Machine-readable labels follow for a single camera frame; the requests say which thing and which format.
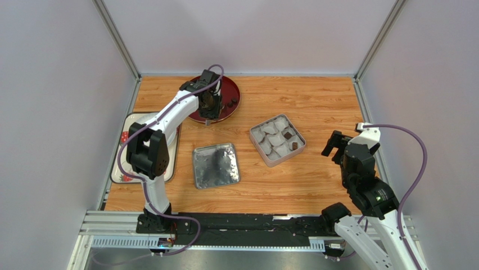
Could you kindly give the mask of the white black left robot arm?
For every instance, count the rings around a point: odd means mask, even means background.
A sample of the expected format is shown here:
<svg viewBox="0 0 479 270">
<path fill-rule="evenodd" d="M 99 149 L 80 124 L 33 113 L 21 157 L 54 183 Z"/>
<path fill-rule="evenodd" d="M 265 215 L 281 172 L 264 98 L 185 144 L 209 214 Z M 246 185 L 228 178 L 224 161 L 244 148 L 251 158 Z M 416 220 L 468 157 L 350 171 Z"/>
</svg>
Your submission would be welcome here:
<svg viewBox="0 0 479 270">
<path fill-rule="evenodd" d="M 220 117 L 222 78 L 223 74 L 205 69 L 196 81 L 182 84 L 167 107 L 156 116 L 144 124 L 130 126 L 129 137 L 120 149 L 126 152 L 126 161 L 134 172 L 132 176 L 142 182 L 146 218 L 161 226 L 173 219 L 164 181 L 164 172 L 170 162 L 168 140 L 195 111 L 206 120 Z"/>
</svg>

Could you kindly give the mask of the silver square tin lid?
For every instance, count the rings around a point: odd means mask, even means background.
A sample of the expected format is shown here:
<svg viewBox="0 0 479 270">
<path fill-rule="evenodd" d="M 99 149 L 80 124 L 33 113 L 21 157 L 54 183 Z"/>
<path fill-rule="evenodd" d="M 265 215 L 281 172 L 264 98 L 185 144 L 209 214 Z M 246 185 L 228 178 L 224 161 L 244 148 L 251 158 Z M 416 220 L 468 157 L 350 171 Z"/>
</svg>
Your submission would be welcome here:
<svg viewBox="0 0 479 270">
<path fill-rule="evenodd" d="M 241 181 L 232 143 L 199 147 L 192 152 L 193 182 L 199 190 L 235 185 Z"/>
</svg>

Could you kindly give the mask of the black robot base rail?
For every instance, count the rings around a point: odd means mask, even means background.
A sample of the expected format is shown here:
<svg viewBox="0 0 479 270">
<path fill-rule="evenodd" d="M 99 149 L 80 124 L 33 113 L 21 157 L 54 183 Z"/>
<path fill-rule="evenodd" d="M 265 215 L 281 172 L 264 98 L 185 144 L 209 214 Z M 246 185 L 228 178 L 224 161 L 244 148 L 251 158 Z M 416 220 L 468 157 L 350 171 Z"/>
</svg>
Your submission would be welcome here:
<svg viewBox="0 0 479 270">
<path fill-rule="evenodd" d="M 305 248 L 313 239 L 336 240 L 333 223 L 320 216 L 178 213 L 162 217 L 140 214 L 138 234 L 171 237 L 173 245 L 232 248 Z"/>
</svg>

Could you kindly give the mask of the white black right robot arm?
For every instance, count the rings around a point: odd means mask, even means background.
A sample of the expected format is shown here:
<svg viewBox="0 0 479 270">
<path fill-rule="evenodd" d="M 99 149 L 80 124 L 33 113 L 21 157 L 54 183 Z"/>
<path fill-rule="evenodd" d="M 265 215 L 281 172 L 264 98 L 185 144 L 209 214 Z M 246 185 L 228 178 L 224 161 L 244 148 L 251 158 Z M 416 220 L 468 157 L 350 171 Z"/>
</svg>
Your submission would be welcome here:
<svg viewBox="0 0 479 270">
<path fill-rule="evenodd" d="M 370 269 L 427 269 L 404 224 L 401 204 L 393 189 L 376 176 L 373 155 L 380 147 L 379 129 L 361 123 L 356 131 L 355 137 L 333 131 L 322 155 L 329 156 L 337 149 L 332 161 L 340 166 L 342 185 L 382 245 L 359 226 L 340 202 L 322 210 L 322 227 L 342 237 Z"/>
</svg>

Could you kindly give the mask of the pink square chocolate tin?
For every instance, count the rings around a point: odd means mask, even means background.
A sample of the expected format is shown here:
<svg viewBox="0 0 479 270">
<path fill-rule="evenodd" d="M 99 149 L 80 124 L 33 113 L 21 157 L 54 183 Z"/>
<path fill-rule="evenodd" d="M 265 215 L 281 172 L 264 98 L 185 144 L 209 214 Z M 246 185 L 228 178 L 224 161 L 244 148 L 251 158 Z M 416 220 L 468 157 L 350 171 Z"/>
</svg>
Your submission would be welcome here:
<svg viewBox="0 0 479 270">
<path fill-rule="evenodd" d="M 285 139 L 283 134 L 293 136 Z M 272 168 L 303 152 L 306 140 L 285 115 L 276 115 L 249 130 L 250 141 L 258 151 L 264 163 Z M 298 143 L 298 149 L 292 150 L 292 143 Z"/>
</svg>

